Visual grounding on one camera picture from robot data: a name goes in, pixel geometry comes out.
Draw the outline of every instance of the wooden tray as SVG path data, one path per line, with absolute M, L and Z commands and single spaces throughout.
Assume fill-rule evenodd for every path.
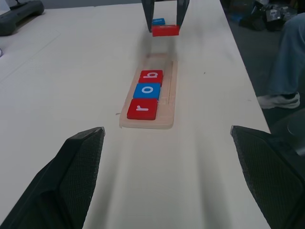
M 142 70 L 163 70 L 163 82 L 155 120 L 127 118 L 127 112 Z M 169 129 L 173 126 L 177 83 L 177 61 L 165 53 L 149 54 L 135 72 L 121 115 L 120 127 Z

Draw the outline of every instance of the sneaker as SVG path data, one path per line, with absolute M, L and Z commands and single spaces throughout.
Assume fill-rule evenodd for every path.
M 300 94 L 297 92 L 291 99 L 286 99 L 281 95 L 264 95 L 257 97 L 257 100 L 262 109 L 275 107 L 294 109 L 300 105 Z

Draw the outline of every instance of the blue block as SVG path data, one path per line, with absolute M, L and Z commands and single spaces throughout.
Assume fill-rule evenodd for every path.
M 159 99 L 161 86 L 159 83 L 138 83 L 134 93 L 134 99 Z
M 165 25 L 165 20 L 164 18 L 153 19 L 152 25 Z

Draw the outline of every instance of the person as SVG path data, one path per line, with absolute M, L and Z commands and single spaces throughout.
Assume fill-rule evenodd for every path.
M 305 13 L 287 21 L 283 27 L 279 52 L 270 72 L 268 95 L 257 98 L 262 109 L 293 109 L 300 105 L 298 81 L 305 67 Z

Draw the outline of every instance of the red block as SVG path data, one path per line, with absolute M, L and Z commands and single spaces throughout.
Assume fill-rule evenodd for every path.
M 152 36 L 178 36 L 179 30 L 180 28 L 178 25 L 155 25 L 152 26 Z
M 157 99 L 133 99 L 127 112 L 127 118 L 137 120 L 155 120 L 157 108 Z
M 141 72 L 139 83 L 160 83 L 162 86 L 162 70 L 144 70 Z

